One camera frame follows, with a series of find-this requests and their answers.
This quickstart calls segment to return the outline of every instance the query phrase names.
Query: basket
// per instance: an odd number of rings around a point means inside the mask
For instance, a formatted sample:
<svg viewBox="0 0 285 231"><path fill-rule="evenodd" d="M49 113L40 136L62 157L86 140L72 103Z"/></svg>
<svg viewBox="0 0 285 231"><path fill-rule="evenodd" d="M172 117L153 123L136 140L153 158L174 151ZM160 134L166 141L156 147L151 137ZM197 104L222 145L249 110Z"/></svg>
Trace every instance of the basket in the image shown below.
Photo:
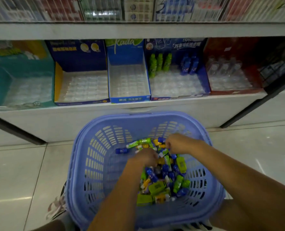
<svg viewBox="0 0 285 231"><path fill-rule="evenodd" d="M73 221L86 230L99 210L100 203L114 188L129 158L115 149L150 137L167 137L179 132L212 145L205 128L182 112L157 112L98 117L77 135L70 159L66 183L66 204ZM136 228L153 228L208 219L218 210L224 197L223 186L190 155L184 155L189 193L174 202L137 207Z"/></svg>

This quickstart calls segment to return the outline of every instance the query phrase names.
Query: person's right forearm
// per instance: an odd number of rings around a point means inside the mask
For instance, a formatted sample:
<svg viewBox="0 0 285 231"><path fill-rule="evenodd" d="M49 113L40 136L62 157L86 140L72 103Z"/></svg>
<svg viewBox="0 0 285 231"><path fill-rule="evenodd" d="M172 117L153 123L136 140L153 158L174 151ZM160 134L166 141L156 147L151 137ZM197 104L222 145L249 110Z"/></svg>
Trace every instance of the person's right forearm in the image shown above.
<svg viewBox="0 0 285 231"><path fill-rule="evenodd" d="M204 142L190 154L226 188L249 217L266 230L285 230L285 186Z"/></svg>

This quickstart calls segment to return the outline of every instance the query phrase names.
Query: person's left hand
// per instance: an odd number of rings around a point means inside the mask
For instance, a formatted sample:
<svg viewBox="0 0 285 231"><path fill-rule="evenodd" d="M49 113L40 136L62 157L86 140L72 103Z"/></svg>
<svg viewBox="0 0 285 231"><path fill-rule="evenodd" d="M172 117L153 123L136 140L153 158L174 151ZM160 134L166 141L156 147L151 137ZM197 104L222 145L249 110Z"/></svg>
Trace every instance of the person's left hand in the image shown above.
<svg viewBox="0 0 285 231"><path fill-rule="evenodd" d="M143 164L144 167L156 167L159 155L152 148L144 148L138 152L132 160Z"/></svg>

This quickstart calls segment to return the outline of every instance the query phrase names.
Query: hand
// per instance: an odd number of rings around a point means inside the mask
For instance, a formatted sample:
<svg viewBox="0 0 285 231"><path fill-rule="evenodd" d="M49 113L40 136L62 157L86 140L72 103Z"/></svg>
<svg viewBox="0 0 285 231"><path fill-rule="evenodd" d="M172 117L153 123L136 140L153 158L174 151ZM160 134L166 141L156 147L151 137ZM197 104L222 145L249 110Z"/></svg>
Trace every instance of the hand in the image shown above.
<svg viewBox="0 0 285 231"><path fill-rule="evenodd" d="M190 154L195 149L195 145L201 143L204 141L195 140L179 133L169 135L165 141L166 148L169 148L172 154Z"/></svg>
<svg viewBox="0 0 285 231"><path fill-rule="evenodd" d="M152 148L144 148L138 152L131 160L143 164L144 167L156 167L159 155Z"/></svg>

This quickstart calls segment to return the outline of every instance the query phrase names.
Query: person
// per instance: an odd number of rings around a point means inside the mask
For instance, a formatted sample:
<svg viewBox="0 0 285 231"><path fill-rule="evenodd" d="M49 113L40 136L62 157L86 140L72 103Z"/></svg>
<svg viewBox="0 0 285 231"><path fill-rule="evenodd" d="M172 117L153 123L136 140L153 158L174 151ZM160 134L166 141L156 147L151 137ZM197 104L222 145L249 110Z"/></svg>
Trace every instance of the person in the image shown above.
<svg viewBox="0 0 285 231"><path fill-rule="evenodd" d="M165 144L171 154L190 154L197 159L233 197L233 200L224 200L220 209L210 217L213 226L227 231L285 230L284 185L202 140L175 133L168 136ZM88 231L134 230L140 176L144 167L155 167L157 160L158 155L151 148L144 148L128 160Z"/></svg>

